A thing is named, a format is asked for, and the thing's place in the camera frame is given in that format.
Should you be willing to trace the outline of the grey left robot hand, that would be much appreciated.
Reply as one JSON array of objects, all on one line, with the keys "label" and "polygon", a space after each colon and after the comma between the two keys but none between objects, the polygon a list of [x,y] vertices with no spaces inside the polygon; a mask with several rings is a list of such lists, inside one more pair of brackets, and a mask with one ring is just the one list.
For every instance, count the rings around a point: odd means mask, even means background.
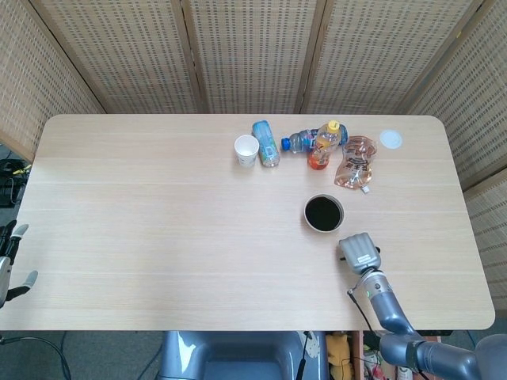
[{"label": "grey left robot hand", "polygon": [[28,224],[20,225],[18,228],[16,228],[16,225],[17,220],[14,219],[1,226],[1,307],[6,302],[29,292],[38,277],[38,271],[32,271],[22,285],[10,288],[10,277],[17,251],[23,235],[29,228]]}]

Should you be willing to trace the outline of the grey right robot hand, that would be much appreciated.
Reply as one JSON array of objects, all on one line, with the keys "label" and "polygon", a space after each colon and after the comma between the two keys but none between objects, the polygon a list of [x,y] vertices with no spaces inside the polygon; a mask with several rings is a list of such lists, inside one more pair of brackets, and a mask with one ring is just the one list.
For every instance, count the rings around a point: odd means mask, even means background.
[{"label": "grey right robot hand", "polygon": [[361,276],[368,270],[380,268],[379,250],[368,233],[363,232],[341,239],[338,245],[353,273]]}]

